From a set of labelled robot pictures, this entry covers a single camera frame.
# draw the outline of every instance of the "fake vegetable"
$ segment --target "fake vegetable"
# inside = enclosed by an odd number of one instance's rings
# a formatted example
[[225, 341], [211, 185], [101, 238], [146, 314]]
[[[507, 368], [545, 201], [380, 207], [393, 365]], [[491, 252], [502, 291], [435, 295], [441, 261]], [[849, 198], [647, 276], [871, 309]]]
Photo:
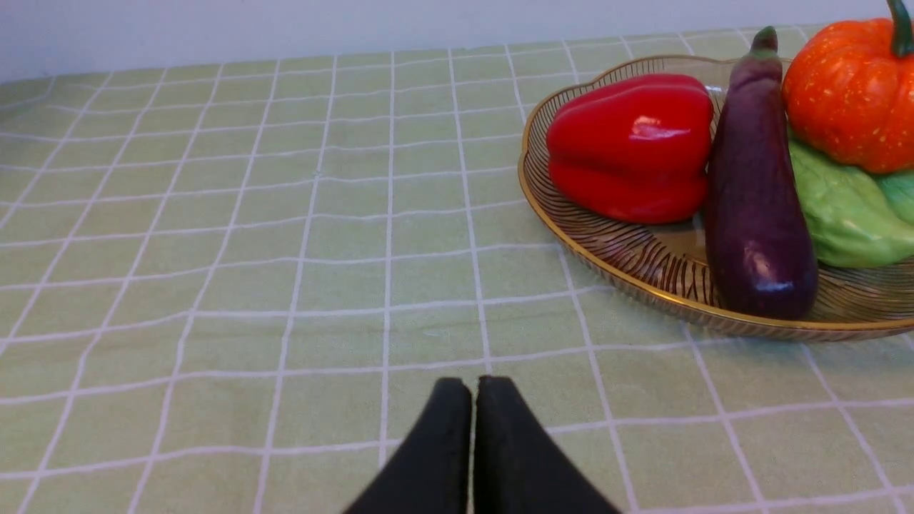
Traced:
[[790, 151], [820, 261], [870, 268], [914, 255], [914, 225], [896, 216], [875, 178], [858, 167], [838, 165], [799, 141], [791, 141]]
[[784, 77], [796, 136], [874, 174], [914, 167], [914, 37], [902, 0], [892, 19], [840, 21], [803, 47]]
[[895, 215], [914, 225], [914, 171], [876, 177], [876, 184]]
[[765, 27], [730, 73], [708, 161], [708, 267], [730, 310], [798, 319], [813, 308], [818, 264], [793, 184], [778, 36]]
[[687, 220], [707, 194], [714, 105], [699, 80], [650, 74], [589, 91], [558, 109], [549, 175], [572, 202], [630, 223]]

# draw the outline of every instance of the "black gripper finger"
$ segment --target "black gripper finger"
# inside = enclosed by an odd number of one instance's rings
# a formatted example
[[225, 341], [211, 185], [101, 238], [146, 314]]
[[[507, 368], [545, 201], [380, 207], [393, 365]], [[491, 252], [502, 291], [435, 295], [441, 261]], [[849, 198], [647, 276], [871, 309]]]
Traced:
[[466, 514], [472, 416], [463, 382], [438, 379], [406, 438], [345, 514]]
[[475, 434], [475, 514], [621, 514], [562, 453], [511, 379], [480, 377]]

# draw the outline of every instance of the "fruit bowl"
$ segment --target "fruit bowl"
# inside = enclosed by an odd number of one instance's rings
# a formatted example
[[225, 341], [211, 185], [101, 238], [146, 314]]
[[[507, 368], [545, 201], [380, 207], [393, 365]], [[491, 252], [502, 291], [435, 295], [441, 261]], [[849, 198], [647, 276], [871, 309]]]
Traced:
[[[914, 259], [869, 269], [820, 264], [812, 312], [799, 321], [746, 316], [721, 306], [705, 259], [698, 218], [675, 225], [636, 225], [578, 207], [549, 178], [546, 131], [563, 103], [600, 86], [649, 73], [681, 73], [701, 80], [715, 106], [712, 132], [737, 61], [692, 56], [637, 59], [591, 82], [546, 97], [530, 114], [517, 164], [530, 207], [567, 251], [625, 294], [686, 322], [725, 336], [797, 341], [887, 337], [914, 330]], [[784, 69], [790, 65], [784, 60]]]

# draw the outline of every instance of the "green vegetable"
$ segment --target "green vegetable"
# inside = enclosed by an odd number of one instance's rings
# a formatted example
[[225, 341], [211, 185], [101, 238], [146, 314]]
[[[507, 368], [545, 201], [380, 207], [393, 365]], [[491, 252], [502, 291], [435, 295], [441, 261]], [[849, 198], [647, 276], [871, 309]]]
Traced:
[[914, 225], [914, 171], [876, 177], [895, 215]]
[[819, 261], [871, 268], [914, 255], [914, 225], [896, 215], [874, 178], [794, 139], [790, 153], [797, 196]]

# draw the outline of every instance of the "white wall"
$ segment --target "white wall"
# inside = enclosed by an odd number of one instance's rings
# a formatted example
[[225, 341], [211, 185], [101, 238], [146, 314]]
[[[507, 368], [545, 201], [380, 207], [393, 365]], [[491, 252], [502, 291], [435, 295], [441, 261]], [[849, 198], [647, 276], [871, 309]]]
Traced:
[[0, 0], [0, 81], [886, 15], [881, 0]]

